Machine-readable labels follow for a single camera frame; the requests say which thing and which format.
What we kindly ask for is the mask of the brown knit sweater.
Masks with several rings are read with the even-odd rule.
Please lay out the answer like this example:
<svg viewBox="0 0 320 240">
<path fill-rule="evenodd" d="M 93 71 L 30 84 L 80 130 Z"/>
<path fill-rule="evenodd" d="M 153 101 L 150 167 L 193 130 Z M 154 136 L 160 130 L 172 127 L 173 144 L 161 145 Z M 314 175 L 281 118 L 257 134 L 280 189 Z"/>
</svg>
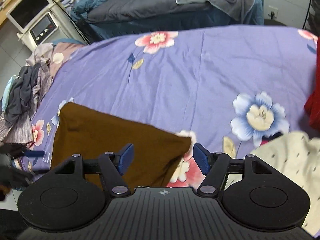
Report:
<svg viewBox="0 0 320 240">
<path fill-rule="evenodd" d="M 51 167 L 76 153 L 84 159 L 116 153 L 128 143 L 134 145 L 133 162 L 123 176 L 129 188 L 165 187 L 189 151 L 191 138 L 69 102 L 60 111 Z"/>
</svg>

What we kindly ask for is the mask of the striped mauve garment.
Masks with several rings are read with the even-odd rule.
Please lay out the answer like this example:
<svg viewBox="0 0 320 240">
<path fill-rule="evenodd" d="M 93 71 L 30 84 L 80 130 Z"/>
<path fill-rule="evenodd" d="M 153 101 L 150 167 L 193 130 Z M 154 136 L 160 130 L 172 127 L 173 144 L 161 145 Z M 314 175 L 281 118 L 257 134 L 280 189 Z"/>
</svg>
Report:
<svg viewBox="0 0 320 240">
<path fill-rule="evenodd" d="M 32 118 L 53 83 L 49 71 L 53 50 L 51 43 L 37 47 L 13 81 L 7 107 L 1 113 L 1 142 L 32 142 Z"/>
</svg>

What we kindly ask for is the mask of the purple floral bed sheet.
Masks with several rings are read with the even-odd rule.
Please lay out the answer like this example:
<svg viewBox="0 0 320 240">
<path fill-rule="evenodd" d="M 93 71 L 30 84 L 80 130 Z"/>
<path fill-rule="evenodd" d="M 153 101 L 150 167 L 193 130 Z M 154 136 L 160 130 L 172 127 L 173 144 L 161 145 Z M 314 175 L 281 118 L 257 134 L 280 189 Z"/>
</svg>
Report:
<svg viewBox="0 0 320 240">
<path fill-rule="evenodd" d="M 33 118 L 25 171 L 49 168 L 69 102 L 191 137 L 243 157 L 286 133 L 318 135 L 304 105 L 314 87 L 317 36 L 290 27 L 234 26 L 130 35 L 78 49 Z"/>
</svg>

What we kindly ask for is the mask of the light blue face mask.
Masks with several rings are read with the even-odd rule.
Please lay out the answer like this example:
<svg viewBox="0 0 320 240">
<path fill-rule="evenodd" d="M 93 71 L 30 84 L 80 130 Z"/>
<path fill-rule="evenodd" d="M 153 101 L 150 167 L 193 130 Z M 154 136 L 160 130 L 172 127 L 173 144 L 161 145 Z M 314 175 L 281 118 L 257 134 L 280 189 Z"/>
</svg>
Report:
<svg viewBox="0 0 320 240">
<path fill-rule="evenodd" d="M 10 94 L 10 90 L 12 88 L 12 85 L 13 85 L 13 82 L 16 80 L 16 79 L 20 79 L 21 77 L 18 76 L 18 75 L 13 75 L 9 81 L 7 82 L 7 85 L 4 89 L 4 93 L 3 93 L 3 96 L 2 96 L 2 100 L 1 100 L 1 106 L 2 106 L 2 111 L 4 112 L 7 108 L 7 105 L 8 105 L 8 101 L 9 101 L 9 94 Z"/>
</svg>

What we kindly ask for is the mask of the dark grey garment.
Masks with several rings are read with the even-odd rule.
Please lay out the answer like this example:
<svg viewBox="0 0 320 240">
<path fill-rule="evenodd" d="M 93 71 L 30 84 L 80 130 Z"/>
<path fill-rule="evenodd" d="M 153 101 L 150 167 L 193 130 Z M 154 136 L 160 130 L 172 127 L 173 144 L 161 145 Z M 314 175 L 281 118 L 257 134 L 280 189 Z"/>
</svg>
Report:
<svg viewBox="0 0 320 240">
<path fill-rule="evenodd" d="M 16 124 L 20 115 L 30 109 L 32 90 L 37 85 L 38 72 L 41 65 L 36 63 L 33 66 L 24 66 L 19 72 L 20 79 L 13 82 L 9 94 L 9 101 L 4 113 L 6 128 Z"/>
</svg>

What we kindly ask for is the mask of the cream dotted garment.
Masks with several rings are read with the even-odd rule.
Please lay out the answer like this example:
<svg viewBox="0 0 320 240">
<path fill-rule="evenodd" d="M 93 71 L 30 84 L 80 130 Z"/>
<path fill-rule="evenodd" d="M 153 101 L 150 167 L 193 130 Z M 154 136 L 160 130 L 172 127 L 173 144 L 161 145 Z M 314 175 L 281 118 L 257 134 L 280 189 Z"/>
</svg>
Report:
<svg viewBox="0 0 320 240">
<path fill-rule="evenodd" d="M 286 133 L 251 152 L 303 188 L 311 206 L 303 229 L 319 235 L 319 134 Z"/>
</svg>

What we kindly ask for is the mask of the red garment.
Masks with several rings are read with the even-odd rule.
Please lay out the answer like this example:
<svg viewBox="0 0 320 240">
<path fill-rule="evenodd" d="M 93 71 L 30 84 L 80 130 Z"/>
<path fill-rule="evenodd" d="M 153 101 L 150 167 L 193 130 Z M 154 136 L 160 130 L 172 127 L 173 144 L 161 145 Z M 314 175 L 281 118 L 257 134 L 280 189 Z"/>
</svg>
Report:
<svg viewBox="0 0 320 240">
<path fill-rule="evenodd" d="M 316 73 L 315 73 L 315 87 L 308 100 L 304 105 L 304 109 L 309 116 L 309 124 L 313 129 L 319 131 L 320 126 L 320 61 L 319 61 L 320 47 L 317 42 L 316 50 Z"/>
</svg>

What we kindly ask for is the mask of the pink polka dot pillow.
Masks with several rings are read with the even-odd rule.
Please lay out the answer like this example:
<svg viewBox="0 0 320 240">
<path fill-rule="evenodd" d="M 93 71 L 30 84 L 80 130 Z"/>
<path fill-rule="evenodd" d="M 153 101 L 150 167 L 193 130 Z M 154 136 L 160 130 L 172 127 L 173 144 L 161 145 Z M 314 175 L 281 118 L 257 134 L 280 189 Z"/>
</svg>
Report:
<svg viewBox="0 0 320 240">
<path fill-rule="evenodd" d="M 84 47 L 81 43 L 58 42 L 54 46 L 53 53 L 50 58 L 49 72 L 55 78 L 59 69 L 71 58 L 71 55 L 78 49 Z"/>
</svg>

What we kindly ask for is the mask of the dark blue grey duvet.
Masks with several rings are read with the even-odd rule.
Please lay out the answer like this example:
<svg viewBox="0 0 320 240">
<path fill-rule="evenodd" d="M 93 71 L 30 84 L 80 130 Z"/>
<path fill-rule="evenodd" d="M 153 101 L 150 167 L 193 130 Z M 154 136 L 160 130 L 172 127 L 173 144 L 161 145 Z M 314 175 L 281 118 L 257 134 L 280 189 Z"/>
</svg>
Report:
<svg viewBox="0 0 320 240">
<path fill-rule="evenodd" d="M 71 18 L 92 41 L 154 31 L 263 25 L 264 0 L 80 0 Z"/>
</svg>

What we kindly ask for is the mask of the white appliance with knobs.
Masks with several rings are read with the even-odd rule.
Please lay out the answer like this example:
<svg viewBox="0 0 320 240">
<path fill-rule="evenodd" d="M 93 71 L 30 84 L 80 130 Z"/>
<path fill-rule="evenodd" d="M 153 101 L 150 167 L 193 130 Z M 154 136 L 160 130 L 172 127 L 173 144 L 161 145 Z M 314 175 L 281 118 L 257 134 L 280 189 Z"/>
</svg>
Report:
<svg viewBox="0 0 320 240">
<path fill-rule="evenodd" d="M 53 5 L 44 13 L 37 16 L 36 21 L 25 33 L 18 32 L 18 40 L 34 51 L 43 43 L 54 42 L 60 39 L 72 39 L 86 44 L 80 30 L 68 17 L 67 12 L 59 4 Z"/>
</svg>

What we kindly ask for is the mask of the black metal rack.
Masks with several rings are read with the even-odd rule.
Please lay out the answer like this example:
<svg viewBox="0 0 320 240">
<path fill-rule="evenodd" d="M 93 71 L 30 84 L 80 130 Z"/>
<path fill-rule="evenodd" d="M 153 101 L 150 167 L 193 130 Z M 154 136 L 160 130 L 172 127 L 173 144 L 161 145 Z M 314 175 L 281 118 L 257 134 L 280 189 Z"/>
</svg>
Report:
<svg viewBox="0 0 320 240">
<path fill-rule="evenodd" d="M 303 29 L 311 32 L 312 34 L 319 36 L 319 0 L 309 0 L 309 5 L 306 13 L 306 17 L 303 24 Z"/>
</svg>

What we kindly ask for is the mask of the white monitor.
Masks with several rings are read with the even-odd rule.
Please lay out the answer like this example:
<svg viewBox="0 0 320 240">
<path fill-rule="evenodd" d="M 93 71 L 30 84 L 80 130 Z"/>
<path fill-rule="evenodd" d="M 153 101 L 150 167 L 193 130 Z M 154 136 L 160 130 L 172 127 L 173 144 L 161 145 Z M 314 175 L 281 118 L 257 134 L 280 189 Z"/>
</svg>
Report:
<svg viewBox="0 0 320 240">
<path fill-rule="evenodd" d="M 6 16 L 20 33 L 25 33 L 36 21 L 37 16 L 53 5 L 52 0 L 18 0 Z"/>
</svg>

